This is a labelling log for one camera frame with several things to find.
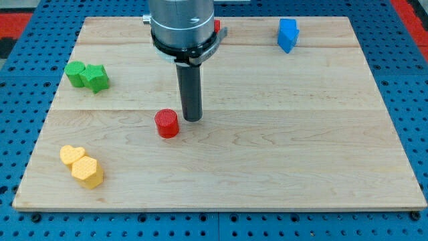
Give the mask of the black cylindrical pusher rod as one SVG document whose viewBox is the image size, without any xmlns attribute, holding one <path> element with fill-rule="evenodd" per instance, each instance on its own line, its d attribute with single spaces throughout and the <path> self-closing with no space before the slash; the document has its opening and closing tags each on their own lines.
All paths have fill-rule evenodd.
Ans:
<svg viewBox="0 0 428 241">
<path fill-rule="evenodd" d="M 176 65 L 183 118 L 197 122 L 203 116 L 200 66 Z"/>
</svg>

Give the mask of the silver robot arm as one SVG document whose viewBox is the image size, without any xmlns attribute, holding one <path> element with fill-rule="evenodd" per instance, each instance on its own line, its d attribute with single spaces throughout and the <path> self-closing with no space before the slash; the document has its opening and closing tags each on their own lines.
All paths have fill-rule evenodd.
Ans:
<svg viewBox="0 0 428 241">
<path fill-rule="evenodd" d="M 228 29 L 215 21 L 213 0 L 149 0 L 143 23 L 151 27 L 157 53 L 177 70 L 183 117 L 203 116 L 201 65 L 218 50 Z"/>
</svg>

